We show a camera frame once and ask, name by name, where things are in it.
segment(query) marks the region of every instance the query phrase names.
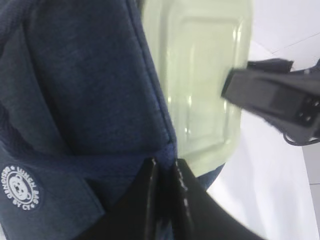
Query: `plastic food container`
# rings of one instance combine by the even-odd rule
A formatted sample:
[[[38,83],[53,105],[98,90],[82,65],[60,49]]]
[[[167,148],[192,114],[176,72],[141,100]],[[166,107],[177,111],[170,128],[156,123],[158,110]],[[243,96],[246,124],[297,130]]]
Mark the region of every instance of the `plastic food container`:
[[[229,70],[247,66],[251,0],[146,0],[142,22],[178,155],[203,175],[237,146],[241,110],[221,92]]]

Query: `white surface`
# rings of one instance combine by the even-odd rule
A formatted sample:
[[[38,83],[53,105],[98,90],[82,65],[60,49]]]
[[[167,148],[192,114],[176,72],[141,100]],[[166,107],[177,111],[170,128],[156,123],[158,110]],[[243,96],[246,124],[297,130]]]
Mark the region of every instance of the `white surface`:
[[[313,198],[313,204],[314,204],[314,210],[315,210],[315,215],[316,215],[316,220],[318,223],[320,223],[320,205],[317,203],[320,203],[320,185],[311,185],[311,195]]]
[[[254,0],[253,39],[272,53],[320,33],[319,0]]]
[[[318,240],[301,147],[244,112],[238,149],[209,188],[241,223],[268,240]]]
[[[304,146],[303,154],[305,159],[306,170],[309,177],[309,183],[320,184],[320,144]],[[320,208],[320,201],[314,201],[314,203],[316,203]]]
[[[309,37],[297,44],[285,47],[275,52],[274,55],[279,58],[293,60],[293,67],[296,70],[312,67],[316,65],[320,58],[320,34]]]
[[[319,10],[319,0],[255,0],[251,59],[294,60],[297,70],[313,66],[320,58]],[[320,145],[304,153],[311,181],[318,182]],[[319,240],[320,185],[310,190],[306,164],[301,147],[245,112],[238,149],[209,192],[265,239]]]
[[[196,176],[224,164],[240,110],[221,98],[231,68],[245,68],[251,0],[148,0],[142,22],[176,132],[178,156]]]

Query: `circular logo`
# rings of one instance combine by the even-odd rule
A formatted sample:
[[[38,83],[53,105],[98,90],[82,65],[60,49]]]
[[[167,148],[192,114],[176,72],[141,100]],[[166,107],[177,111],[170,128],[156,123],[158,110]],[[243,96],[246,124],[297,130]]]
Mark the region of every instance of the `circular logo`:
[[[6,197],[18,208],[30,211],[39,205],[39,188],[23,168],[16,165],[6,166],[1,173],[1,184]]]

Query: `blue fabric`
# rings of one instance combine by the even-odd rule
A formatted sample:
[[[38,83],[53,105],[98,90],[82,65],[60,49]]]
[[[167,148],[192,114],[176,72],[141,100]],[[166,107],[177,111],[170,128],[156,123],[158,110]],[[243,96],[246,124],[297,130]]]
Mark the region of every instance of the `blue fabric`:
[[[0,0],[0,45],[18,28],[0,59],[0,168],[32,173],[42,203],[22,211],[0,189],[0,221],[11,240],[69,240],[145,158],[168,171],[176,137],[133,0],[47,1],[31,16],[39,1],[23,1]]]

